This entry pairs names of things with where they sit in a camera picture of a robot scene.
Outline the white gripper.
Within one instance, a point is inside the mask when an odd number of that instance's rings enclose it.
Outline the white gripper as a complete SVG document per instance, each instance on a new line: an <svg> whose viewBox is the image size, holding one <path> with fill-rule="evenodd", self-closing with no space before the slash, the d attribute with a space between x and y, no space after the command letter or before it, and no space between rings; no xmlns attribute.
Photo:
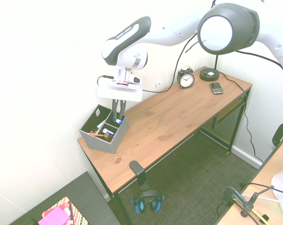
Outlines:
<svg viewBox="0 0 283 225"><path fill-rule="evenodd" d="M118 100L120 100L119 119L122 120L126 108L126 101L141 102L142 88L139 85L129 84L127 87L117 86L115 83L100 85L97 89L97 96L112 100L113 117L117 117Z"/></svg>

